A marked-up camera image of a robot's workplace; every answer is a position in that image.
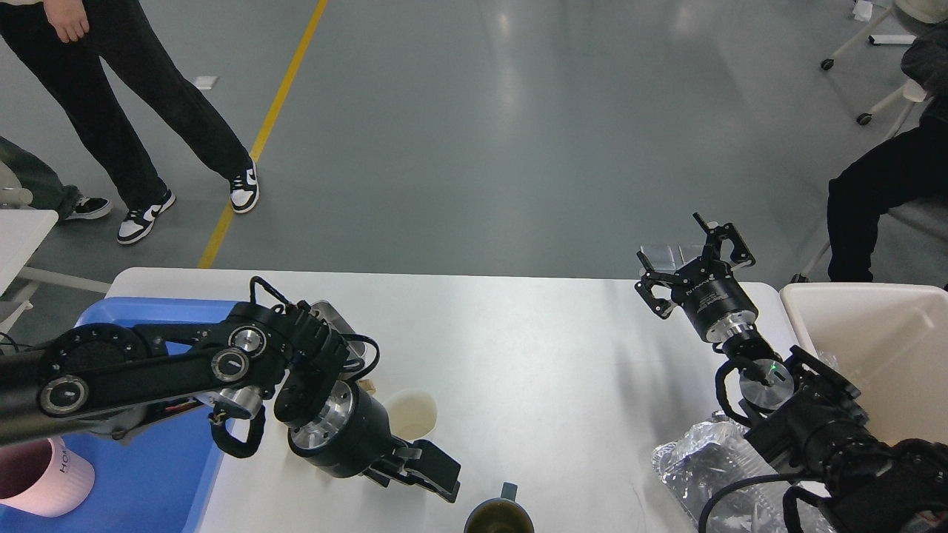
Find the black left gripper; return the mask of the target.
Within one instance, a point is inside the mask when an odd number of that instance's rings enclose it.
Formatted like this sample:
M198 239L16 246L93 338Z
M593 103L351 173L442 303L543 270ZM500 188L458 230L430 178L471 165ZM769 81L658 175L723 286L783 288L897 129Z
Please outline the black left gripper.
M395 438L381 403L358 384L336 381L322 410L306 425L288 429L290 451L335 478L363 475L390 485L419 486L448 503L461 488L461 464L430 440Z

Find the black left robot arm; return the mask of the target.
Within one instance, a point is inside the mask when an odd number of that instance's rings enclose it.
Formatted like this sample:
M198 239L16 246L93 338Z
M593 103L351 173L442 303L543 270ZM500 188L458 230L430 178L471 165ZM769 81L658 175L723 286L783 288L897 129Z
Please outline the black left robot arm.
M217 448L248 458L267 408L291 452L335 478L420 486L447 502L461 466L430 440L394 435L360 385L378 344L328 301L289 301L261 277L218 323L77 326L2 357L2 445L91 432L114 440L209 405Z

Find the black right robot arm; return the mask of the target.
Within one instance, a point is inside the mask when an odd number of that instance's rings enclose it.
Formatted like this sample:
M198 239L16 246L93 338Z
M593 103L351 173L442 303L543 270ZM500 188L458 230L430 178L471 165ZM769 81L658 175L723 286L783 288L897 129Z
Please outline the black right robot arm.
M944 532L946 445L914 438L884 444L867 431L856 385L799 346L780 358L755 325L758 307L732 276L755 263L741 234L731 223L693 217L707 237L700 254L667 272L640 250L635 289L660 318L681 308L701 340L724 355L715 372L718 405L775 469L718 490L702 506L697 529L707 531L715 506L739 489L787 482L782 516L790 532L803 529L801 502L838 532Z

